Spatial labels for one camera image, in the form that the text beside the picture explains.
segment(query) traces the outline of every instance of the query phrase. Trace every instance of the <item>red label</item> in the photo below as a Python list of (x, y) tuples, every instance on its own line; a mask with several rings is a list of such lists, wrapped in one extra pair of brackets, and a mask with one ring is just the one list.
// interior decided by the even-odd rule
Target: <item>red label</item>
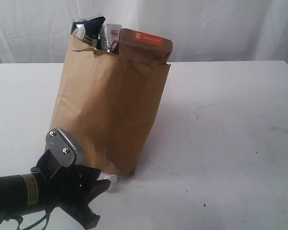
[(138, 31), (134, 32), (133, 39), (136, 41), (145, 42), (145, 43), (153, 44), (156, 46), (162, 45), (162, 42), (163, 42), (162, 37), (158, 37), (158, 36), (151, 35), (151, 34), (146, 34), (143, 32), (138, 32)]
[(118, 35), (118, 34), (119, 34), (119, 31), (118, 31), (118, 30), (111, 30), (111, 34), (113, 34), (113, 35)]

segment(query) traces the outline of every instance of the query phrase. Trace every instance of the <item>white table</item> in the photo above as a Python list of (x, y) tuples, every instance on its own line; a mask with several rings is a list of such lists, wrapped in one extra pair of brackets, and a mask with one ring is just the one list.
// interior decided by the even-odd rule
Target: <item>white table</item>
[[(43, 153), (62, 67), (0, 65), (0, 176)], [(97, 230), (288, 230), (288, 66), (173, 63), (136, 174), (115, 186), (91, 203)], [(56, 209), (57, 229), (82, 228)]]

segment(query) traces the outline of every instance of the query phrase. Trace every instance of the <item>yellow label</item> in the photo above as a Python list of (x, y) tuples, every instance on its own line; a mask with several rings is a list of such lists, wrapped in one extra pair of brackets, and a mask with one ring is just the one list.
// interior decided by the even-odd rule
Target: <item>yellow label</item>
[(38, 185), (35, 177), (32, 174), (21, 175), (27, 184), (27, 205), (35, 205), (38, 203)]

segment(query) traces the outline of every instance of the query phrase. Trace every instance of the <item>white backdrop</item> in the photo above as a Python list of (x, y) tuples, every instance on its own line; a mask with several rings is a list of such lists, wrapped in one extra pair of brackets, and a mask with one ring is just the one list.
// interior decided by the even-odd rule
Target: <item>white backdrop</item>
[(72, 20), (173, 41), (170, 61), (285, 60), (288, 0), (0, 0), (0, 63), (63, 62)]

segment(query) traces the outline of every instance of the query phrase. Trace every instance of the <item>brown paper bag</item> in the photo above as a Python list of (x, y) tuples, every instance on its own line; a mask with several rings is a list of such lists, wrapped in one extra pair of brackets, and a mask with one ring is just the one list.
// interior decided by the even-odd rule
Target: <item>brown paper bag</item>
[(83, 165), (130, 176), (155, 121), (169, 68), (92, 51), (71, 35), (51, 126), (79, 142)]

